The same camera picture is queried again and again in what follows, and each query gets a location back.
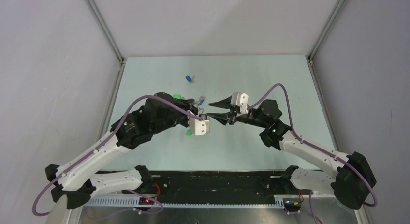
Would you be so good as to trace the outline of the blue tagged brass key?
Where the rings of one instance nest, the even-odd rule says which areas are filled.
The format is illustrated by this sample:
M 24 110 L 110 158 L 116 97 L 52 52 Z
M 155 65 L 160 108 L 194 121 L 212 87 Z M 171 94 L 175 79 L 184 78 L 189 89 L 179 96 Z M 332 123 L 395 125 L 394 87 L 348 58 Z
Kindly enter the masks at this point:
M 201 106 L 206 98 L 204 96 L 200 96 L 199 99 L 196 101 L 198 106 Z

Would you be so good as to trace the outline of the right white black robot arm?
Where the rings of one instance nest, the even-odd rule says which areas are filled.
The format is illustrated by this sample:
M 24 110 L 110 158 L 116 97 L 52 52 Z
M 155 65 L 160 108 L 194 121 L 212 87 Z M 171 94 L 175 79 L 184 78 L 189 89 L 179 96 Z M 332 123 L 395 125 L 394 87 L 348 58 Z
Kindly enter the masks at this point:
M 351 155 L 328 151 L 308 142 L 280 120 L 282 112 L 275 100 L 265 99 L 257 108 L 249 107 L 247 101 L 245 94 L 233 94 L 209 104 L 227 109 L 227 113 L 208 113 L 208 116 L 223 125 L 240 122 L 261 127 L 259 137 L 265 146 L 295 155 L 319 169 L 309 171 L 290 166 L 280 184 L 285 193 L 293 194 L 298 189 L 322 191 L 333 194 L 353 210 L 368 204 L 366 199 L 377 181 L 364 155 L 356 151 Z

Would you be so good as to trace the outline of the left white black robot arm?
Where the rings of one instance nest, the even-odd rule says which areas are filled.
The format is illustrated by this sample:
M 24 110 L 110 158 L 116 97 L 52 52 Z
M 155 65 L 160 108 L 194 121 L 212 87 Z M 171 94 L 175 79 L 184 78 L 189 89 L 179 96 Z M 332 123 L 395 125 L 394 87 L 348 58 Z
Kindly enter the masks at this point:
M 75 209 L 102 194 L 133 190 L 148 193 L 153 187 L 150 171 L 143 165 L 112 173 L 100 173 L 108 163 L 165 130 L 182 125 L 193 135 L 205 135 L 210 124 L 200 115 L 191 99 L 181 100 L 167 93 L 144 95 L 145 104 L 137 110 L 129 107 L 121 119 L 88 150 L 64 164 L 46 169 L 48 189 L 54 202 L 67 198 L 66 208 Z

